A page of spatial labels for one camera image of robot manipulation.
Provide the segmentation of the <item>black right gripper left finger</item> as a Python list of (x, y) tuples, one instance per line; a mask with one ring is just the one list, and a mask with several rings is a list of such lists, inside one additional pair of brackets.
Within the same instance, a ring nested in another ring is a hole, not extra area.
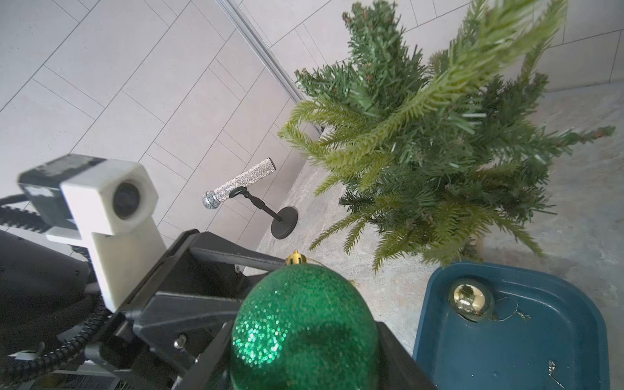
[(230, 364), (233, 322), (227, 322), (191, 369), (175, 383), (176, 390), (233, 389)]

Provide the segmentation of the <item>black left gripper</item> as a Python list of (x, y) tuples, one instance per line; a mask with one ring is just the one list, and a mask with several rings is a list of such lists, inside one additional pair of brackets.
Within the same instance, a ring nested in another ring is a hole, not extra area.
[(264, 275), (284, 265), (211, 232), (183, 232), (84, 355), (134, 388), (174, 389)]

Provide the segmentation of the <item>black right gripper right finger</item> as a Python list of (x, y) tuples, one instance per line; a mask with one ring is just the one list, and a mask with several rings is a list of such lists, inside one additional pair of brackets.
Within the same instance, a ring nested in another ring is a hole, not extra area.
[(385, 323), (377, 322), (379, 335), (379, 390), (436, 390), (427, 374), (408, 354)]

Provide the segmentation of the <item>gold shiny ball ornament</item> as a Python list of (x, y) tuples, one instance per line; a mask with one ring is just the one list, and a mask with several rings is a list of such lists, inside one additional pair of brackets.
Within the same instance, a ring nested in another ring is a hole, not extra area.
[(453, 281), (448, 291), (448, 303), (456, 314), (472, 323), (491, 320), (495, 309), (491, 289), (470, 278)]

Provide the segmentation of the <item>green glitter ball ornament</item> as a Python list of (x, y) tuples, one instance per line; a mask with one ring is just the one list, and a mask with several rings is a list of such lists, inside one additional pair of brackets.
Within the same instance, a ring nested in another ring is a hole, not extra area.
[(350, 281), (294, 252), (240, 307), (230, 377), (234, 389), (376, 389), (376, 322)]

